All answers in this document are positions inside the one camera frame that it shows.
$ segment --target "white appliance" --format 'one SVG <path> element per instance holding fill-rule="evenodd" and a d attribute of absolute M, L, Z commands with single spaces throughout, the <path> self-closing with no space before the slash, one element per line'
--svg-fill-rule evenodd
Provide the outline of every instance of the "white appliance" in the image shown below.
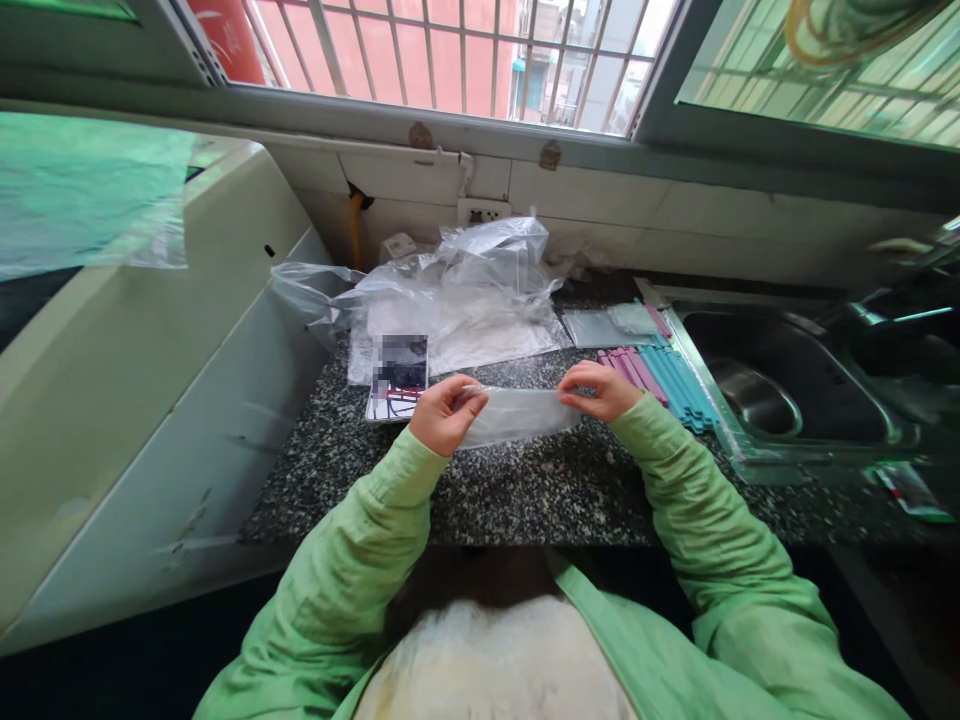
<path fill-rule="evenodd" d="M 0 655 L 292 553 L 235 542 L 325 360 L 270 267 L 330 259 L 261 145 L 203 141 L 189 268 L 84 268 L 0 355 Z"/>

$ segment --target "tiled wall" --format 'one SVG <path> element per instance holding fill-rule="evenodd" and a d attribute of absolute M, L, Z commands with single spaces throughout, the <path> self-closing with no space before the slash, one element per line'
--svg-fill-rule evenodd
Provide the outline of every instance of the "tiled wall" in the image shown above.
<path fill-rule="evenodd" d="M 350 260 L 347 181 L 376 198 L 363 213 L 366 263 L 399 232 L 457 222 L 460 170 L 412 160 L 268 144 L 338 262 Z M 477 157 L 469 194 L 535 206 L 551 242 L 589 243 L 617 267 L 856 287 L 891 237 L 923 237 L 946 218 L 596 170 Z"/>

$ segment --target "kitchen counter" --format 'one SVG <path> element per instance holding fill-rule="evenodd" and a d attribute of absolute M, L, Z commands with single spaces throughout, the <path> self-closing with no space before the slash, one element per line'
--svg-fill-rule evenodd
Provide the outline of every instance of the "kitchen counter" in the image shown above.
<path fill-rule="evenodd" d="M 555 306 L 629 301 L 634 273 L 600 276 L 554 296 Z M 462 372 L 487 385 L 553 388 L 595 350 L 570 348 Z M 402 425 L 364 420 L 368 390 L 346 384 L 346 344 L 321 371 L 316 389 L 241 529 L 249 543 L 301 540 L 370 472 Z M 906 515 L 889 491 L 858 485 L 746 485 L 712 434 L 697 438 L 714 455 L 751 511 L 786 544 L 918 544 L 952 541 L 957 531 Z M 960 516 L 960 489 L 931 488 Z M 643 478 L 601 422 L 543 438 L 458 451 L 433 495 L 430 540 L 460 545 L 657 545 Z"/>

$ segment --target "pixelated photo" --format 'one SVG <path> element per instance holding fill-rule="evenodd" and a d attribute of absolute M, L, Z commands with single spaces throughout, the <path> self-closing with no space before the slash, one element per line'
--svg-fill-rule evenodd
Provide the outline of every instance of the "pixelated photo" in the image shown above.
<path fill-rule="evenodd" d="M 370 422 L 400 422 L 413 416 L 427 389 L 427 336 L 374 338 L 373 382 L 367 401 Z"/>

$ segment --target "faucet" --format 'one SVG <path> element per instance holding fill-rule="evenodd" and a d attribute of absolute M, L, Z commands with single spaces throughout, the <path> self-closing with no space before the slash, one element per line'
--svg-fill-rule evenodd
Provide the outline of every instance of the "faucet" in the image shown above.
<path fill-rule="evenodd" d="M 884 323 L 910 324 L 954 310 L 953 305 L 949 304 L 921 312 L 904 310 L 899 314 L 890 313 L 887 310 L 884 314 L 869 308 L 868 305 L 881 298 L 887 298 L 886 304 L 889 307 L 892 304 L 889 302 L 893 299 L 892 295 L 908 292 L 913 281 L 928 271 L 941 275 L 944 279 L 951 279 L 953 275 L 945 267 L 956 261 L 960 254 L 960 216 L 944 223 L 929 241 L 883 241 L 872 245 L 871 248 L 875 250 L 898 248 L 910 252 L 915 257 L 898 263 L 900 272 L 879 287 L 873 288 L 856 300 L 847 300 L 833 305 L 818 317 L 817 322 L 827 328 L 831 334 L 836 334 L 837 330 L 843 332 L 856 328 L 869 329 Z"/>

